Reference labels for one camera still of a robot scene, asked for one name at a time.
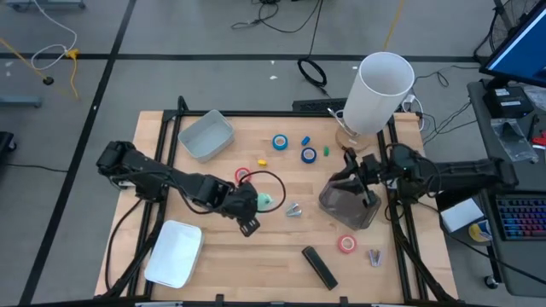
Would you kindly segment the clear plastic bag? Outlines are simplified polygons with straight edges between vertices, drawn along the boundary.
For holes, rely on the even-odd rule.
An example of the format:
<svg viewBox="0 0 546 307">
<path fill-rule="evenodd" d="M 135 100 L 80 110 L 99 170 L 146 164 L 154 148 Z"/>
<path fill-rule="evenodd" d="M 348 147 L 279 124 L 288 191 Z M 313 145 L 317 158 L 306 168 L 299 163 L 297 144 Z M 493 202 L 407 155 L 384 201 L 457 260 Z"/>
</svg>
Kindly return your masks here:
<svg viewBox="0 0 546 307">
<path fill-rule="evenodd" d="M 524 137 L 516 119 L 492 119 L 491 128 L 512 162 L 538 162 L 537 153 Z"/>
</svg>

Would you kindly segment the black computer monitor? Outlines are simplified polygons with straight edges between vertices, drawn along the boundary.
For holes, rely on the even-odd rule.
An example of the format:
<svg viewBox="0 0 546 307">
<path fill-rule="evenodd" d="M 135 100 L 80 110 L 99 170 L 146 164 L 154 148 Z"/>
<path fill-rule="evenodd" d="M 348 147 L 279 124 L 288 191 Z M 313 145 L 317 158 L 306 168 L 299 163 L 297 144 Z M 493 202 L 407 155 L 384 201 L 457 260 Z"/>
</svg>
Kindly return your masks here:
<svg viewBox="0 0 546 307">
<path fill-rule="evenodd" d="M 535 4 L 479 71 L 493 77 L 488 90 L 510 81 L 546 89 L 546 0 Z"/>
</svg>

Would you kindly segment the white shade lamp wooden base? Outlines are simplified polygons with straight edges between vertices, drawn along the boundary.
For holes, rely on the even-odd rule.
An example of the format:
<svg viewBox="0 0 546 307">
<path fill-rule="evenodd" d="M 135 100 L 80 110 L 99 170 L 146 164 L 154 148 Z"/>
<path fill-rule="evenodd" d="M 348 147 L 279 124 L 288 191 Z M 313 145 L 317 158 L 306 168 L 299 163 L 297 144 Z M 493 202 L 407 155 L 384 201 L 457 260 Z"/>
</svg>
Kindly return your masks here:
<svg viewBox="0 0 546 307">
<path fill-rule="evenodd" d="M 346 103 L 335 117 L 335 141 L 357 153 L 366 149 L 386 126 L 413 87 L 413 67 L 402 56 L 376 52 L 360 63 Z"/>
</svg>

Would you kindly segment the backlit colourful keyboard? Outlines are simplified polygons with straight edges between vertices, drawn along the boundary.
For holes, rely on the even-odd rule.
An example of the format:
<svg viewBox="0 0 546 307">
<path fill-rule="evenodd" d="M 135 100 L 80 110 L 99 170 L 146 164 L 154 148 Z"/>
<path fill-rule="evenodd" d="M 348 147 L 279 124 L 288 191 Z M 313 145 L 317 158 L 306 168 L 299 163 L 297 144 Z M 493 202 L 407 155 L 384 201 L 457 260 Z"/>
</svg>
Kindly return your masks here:
<svg viewBox="0 0 546 307">
<path fill-rule="evenodd" d="M 493 197 L 504 240 L 546 240 L 546 194 L 503 194 Z"/>
</svg>

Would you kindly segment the grey table foot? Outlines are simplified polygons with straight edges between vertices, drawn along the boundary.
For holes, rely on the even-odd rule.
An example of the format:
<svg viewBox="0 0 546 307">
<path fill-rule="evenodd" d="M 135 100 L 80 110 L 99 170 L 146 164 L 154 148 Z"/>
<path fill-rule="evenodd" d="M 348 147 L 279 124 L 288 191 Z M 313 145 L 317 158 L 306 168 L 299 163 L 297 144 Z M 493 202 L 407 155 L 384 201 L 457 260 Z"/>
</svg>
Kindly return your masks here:
<svg viewBox="0 0 546 307">
<path fill-rule="evenodd" d="M 6 96 L 0 95 L 0 107 L 35 107 L 42 106 L 42 99 L 38 96 Z"/>
<path fill-rule="evenodd" d="M 30 8 L 42 9 L 54 7 L 78 7 L 86 9 L 84 0 L 3 0 L 5 4 L 15 11 L 27 11 Z"/>
</svg>

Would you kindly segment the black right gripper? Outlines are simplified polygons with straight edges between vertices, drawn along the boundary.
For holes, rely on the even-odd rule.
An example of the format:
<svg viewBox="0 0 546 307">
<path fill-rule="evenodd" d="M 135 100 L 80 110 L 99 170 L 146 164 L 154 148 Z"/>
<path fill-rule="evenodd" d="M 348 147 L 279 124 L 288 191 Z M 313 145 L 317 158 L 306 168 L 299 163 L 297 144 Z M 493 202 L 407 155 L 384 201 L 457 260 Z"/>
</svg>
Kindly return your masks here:
<svg viewBox="0 0 546 307">
<path fill-rule="evenodd" d="M 373 190 L 368 188 L 370 184 L 378 184 L 381 179 L 381 164 L 373 154 L 362 157 L 357 162 L 357 155 L 353 148 L 347 148 L 344 153 L 346 167 L 332 175 L 333 187 L 346 192 L 362 192 L 365 206 L 376 206 L 378 198 Z"/>
</svg>

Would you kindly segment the dark transparent plastic bin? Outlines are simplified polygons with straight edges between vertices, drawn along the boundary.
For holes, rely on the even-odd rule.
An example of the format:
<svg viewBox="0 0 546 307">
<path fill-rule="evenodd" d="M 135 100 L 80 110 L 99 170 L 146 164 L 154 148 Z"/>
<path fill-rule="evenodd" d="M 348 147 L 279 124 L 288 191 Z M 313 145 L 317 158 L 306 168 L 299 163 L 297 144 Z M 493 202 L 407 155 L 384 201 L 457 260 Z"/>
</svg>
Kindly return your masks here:
<svg viewBox="0 0 546 307">
<path fill-rule="evenodd" d="M 377 198 L 378 204 L 376 206 L 365 206 L 363 191 L 346 192 L 334 188 L 332 181 L 328 181 L 319 194 L 319 206 L 350 229 L 367 229 L 381 205 L 378 195 Z"/>
</svg>

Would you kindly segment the black chair caster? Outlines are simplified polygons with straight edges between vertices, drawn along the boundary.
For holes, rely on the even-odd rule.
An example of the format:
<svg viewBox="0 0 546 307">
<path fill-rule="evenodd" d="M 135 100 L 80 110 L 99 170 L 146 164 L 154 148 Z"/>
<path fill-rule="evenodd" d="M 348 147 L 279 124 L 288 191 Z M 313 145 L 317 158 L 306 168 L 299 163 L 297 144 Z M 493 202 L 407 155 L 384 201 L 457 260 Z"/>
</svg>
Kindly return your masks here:
<svg viewBox="0 0 546 307">
<path fill-rule="evenodd" d="M 11 132 L 0 131 L 0 165 L 4 165 L 8 155 L 16 149 L 15 135 Z"/>
</svg>

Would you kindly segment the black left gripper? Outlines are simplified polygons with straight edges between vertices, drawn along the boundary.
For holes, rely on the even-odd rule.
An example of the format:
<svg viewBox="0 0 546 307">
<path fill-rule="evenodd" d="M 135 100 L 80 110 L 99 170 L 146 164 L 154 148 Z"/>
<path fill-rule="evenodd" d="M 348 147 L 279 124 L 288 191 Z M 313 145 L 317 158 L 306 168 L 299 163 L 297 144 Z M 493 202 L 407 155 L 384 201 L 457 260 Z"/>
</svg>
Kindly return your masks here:
<svg viewBox="0 0 546 307">
<path fill-rule="evenodd" d="M 244 182 L 229 193 L 221 205 L 222 215 L 235 219 L 245 237 L 252 235 L 260 226 L 257 211 L 258 192 L 249 182 Z"/>
</svg>

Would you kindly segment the light grey plastic bin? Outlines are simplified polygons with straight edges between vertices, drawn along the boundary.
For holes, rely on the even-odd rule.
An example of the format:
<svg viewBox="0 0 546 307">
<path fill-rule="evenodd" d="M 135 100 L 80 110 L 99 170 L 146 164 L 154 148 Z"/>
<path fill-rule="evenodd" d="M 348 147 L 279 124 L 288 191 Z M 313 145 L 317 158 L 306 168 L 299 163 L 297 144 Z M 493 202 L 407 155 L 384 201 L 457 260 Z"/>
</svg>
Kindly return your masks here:
<svg viewBox="0 0 546 307">
<path fill-rule="evenodd" d="M 218 110 L 211 110 L 177 138 L 192 158 L 206 163 L 235 140 L 235 129 Z"/>
</svg>

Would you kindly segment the white plastic bin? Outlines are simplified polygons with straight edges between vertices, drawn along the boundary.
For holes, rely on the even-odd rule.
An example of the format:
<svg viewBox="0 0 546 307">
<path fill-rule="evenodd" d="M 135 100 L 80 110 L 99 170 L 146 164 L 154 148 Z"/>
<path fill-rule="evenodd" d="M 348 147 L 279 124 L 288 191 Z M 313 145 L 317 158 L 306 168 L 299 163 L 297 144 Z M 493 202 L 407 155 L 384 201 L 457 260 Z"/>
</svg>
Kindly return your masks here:
<svg viewBox="0 0 546 307">
<path fill-rule="evenodd" d="M 194 272 L 203 241 L 200 228 L 165 221 L 144 270 L 145 279 L 171 288 L 184 287 Z"/>
</svg>

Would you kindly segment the black floor fan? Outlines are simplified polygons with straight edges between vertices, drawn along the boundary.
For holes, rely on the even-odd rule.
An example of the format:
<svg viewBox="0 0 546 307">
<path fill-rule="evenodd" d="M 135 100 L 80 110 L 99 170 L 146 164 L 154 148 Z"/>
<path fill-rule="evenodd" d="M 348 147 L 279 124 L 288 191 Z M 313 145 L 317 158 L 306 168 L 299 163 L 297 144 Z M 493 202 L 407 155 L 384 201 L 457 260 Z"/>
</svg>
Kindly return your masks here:
<svg viewBox="0 0 546 307">
<path fill-rule="evenodd" d="M 493 0 L 494 15 L 487 34 L 473 51 L 473 60 L 482 64 L 485 57 L 479 55 L 478 51 L 484 45 L 488 45 L 491 52 L 494 52 L 508 35 L 514 32 L 519 23 L 530 14 L 531 10 L 540 1 L 541 0 Z"/>
</svg>

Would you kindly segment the small black computer box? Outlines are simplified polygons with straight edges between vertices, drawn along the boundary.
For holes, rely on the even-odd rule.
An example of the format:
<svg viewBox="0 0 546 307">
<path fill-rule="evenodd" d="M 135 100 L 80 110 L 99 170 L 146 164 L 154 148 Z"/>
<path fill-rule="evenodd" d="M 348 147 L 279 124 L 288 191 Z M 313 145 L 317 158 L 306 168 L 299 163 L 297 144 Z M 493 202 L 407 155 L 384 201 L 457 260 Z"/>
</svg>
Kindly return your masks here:
<svg viewBox="0 0 546 307">
<path fill-rule="evenodd" d="M 519 86 L 488 90 L 483 99 L 493 119 L 520 119 L 534 110 Z"/>
</svg>

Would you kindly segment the black aluminium table frame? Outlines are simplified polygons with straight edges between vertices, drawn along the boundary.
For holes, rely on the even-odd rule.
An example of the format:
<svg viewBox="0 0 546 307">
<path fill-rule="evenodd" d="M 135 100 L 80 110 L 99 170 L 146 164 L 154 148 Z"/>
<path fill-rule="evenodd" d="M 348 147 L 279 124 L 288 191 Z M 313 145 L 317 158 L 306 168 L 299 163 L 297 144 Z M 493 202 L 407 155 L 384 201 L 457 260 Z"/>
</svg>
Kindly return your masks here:
<svg viewBox="0 0 546 307">
<path fill-rule="evenodd" d="M 368 229 L 355 233 L 357 250 L 341 252 L 338 238 L 348 228 L 318 205 L 328 178 L 343 167 L 342 152 L 334 140 L 337 124 L 326 113 L 290 111 L 228 111 L 235 140 L 213 159 L 199 163 L 181 145 L 178 133 L 192 125 L 200 112 L 185 104 L 175 110 L 144 111 L 139 115 L 132 142 L 146 155 L 186 172 L 210 173 L 233 180 L 235 171 L 248 167 L 252 182 L 284 205 L 298 203 L 300 217 L 287 217 L 284 209 L 259 217 L 260 228 L 250 237 L 241 234 L 234 220 L 217 214 L 191 211 L 175 190 L 160 204 L 139 204 L 131 190 L 119 196 L 113 226 L 110 274 L 119 279 L 153 227 L 166 220 L 202 229 L 204 244 L 189 282 L 175 289 L 146 281 L 138 270 L 128 280 L 126 296 L 176 300 L 186 304 L 217 301 L 291 303 L 403 303 L 430 299 L 433 293 L 397 246 L 392 225 L 378 213 Z M 272 146 L 275 135 L 288 139 L 282 151 Z M 307 145 L 301 142 L 310 138 Z M 329 147 L 329 156 L 323 148 Z M 317 159 L 304 163 L 301 152 L 314 148 Z M 264 159 L 266 166 L 258 165 Z M 301 251 L 315 248 L 338 282 L 328 290 Z M 381 250 L 379 267 L 372 267 L 369 250 Z"/>
</svg>

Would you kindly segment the black stapler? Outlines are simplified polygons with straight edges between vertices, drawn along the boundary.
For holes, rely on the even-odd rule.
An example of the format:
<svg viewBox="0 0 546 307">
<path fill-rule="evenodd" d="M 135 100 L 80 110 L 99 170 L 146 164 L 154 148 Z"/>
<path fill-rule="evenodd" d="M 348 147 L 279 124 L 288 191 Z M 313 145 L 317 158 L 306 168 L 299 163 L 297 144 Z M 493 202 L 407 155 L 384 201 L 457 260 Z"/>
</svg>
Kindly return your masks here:
<svg viewBox="0 0 546 307">
<path fill-rule="evenodd" d="M 338 282 L 334 275 L 331 273 L 328 266 L 323 262 L 314 247 L 307 246 L 301 251 L 301 253 L 328 290 L 332 290 L 338 286 Z"/>
</svg>

